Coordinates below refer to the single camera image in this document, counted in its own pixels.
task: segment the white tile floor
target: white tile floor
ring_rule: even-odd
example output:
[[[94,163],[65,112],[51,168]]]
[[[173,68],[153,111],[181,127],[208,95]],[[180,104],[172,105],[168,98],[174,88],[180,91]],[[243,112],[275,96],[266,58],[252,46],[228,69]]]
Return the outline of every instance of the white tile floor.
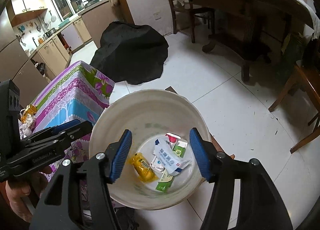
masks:
[[[289,150],[312,131],[307,122],[316,110],[299,90],[269,113],[268,107],[282,88],[272,69],[265,64],[253,65],[250,81],[243,84],[235,53],[219,46],[208,54],[201,51],[208,34],[204,25],[197,26],[195,44],[188,30],[166,36],[169,56],[161,78],[138,86],[117,83],[110,102],[134,91],[172,86],[199,110],[226,153],[235,154],[238,160],[256,157],[262,162],[296,228],[320,194],[320,137],[292,155]],[[72,56],[71,63],[90,63],[96,49],[89,43]],[[158,230],[168,221],[170,229],[200,229],[212,188],[212,184],[203,183],[188,200],[165,210],[138,210],[139,229]],[[229,228],[236,225],[239,195],[237,181]]]

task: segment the refrigerator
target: refrigerator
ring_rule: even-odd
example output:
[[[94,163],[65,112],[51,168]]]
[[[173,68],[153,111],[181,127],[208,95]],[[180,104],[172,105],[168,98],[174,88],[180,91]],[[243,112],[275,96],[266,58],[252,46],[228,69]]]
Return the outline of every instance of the refrigerator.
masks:
[[[0,15],[0,82],[8,79],[20,89],[24,108],[48,85],[22,49],[4,8]]]

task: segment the countertop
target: countertop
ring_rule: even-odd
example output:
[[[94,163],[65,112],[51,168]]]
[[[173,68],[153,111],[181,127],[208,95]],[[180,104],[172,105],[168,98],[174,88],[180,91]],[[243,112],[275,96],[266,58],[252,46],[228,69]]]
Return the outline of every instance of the countertop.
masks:
[[[78,12],[78,15],[81,16],[81,15],[83,15],[84,13],[87,13],[89,10],[92,10],[93,8],[95,8],[95,7],[97,7],[97,6],[100,6],[101,4],[106,3],[106,2],[109,2],[109,0],[99,1],[99,2],[97,2],[97,3],[95,3],[95,4],[93,4],[93,5],[85,8],[85,9],[79,11],[79,12]]]
[[[63,31],[65,28],[67,28],[68,26],[70,26],[71,24],[73,24],[73,22],[77,21],[79,18],[81,18],[81,16],[77,16],[74,19],[72,19],[68,24],[66,24],[65,26],[63,26],[62,28],[60,28],[57,32],[55,32],[51,37],[49,37],[47,40],[45,40],[41,45],[39,45],[29,56],[29,59],[31,59],[36,52],[38,52],[46,43],[48,43],[54,36],[58,35],[61,31]]]

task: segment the white packet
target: white packet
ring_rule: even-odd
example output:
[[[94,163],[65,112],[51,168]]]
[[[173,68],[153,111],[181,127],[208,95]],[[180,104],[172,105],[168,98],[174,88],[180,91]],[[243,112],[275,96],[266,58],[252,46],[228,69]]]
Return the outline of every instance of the white packet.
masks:
[[[165,140],[157,139],[155,141],[154,154],[157,156],[161,164],[167,170],[170,176],[178,175],[191,162],[188,159],[178,157]]]

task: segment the human hand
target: human hand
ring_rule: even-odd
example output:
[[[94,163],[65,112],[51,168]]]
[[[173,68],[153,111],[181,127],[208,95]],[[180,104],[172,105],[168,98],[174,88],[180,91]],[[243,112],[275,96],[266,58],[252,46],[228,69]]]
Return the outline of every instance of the human hand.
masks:
[[[50,174],[52,172],[49,166],[45,167],[41,172]],[[48,184],[45,175],[35,172],[32,176],[32,185],[35,187],[35,191],[40,196],[42,190]],[[30,194],[30,186],[25,181],[7,181],[5,184],[5,191],[10,201],[10,207],[20,218],[27,222],[31,222],[32,214],[26,207],[22,198],[27,197]]]

